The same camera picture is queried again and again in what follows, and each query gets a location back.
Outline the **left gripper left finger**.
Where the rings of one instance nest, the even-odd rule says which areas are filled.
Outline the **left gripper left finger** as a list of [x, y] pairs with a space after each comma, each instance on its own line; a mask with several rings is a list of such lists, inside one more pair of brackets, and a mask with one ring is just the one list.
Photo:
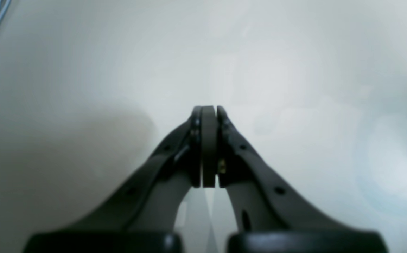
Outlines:
[[201, 185], [202, 125], [196, 106], [148, 159], [91, 213], [33, 235], [25, 253], [183, 253], [174, 224], [183, 198]]

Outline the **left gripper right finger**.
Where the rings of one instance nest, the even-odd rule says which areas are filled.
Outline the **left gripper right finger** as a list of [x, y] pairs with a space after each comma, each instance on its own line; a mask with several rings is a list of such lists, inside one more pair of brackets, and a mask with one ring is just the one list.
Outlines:
[[219, 186], [238, 227], [228, 253], [386, 253], [378, 232], [329, 217], [277, 174], [217, 107]]

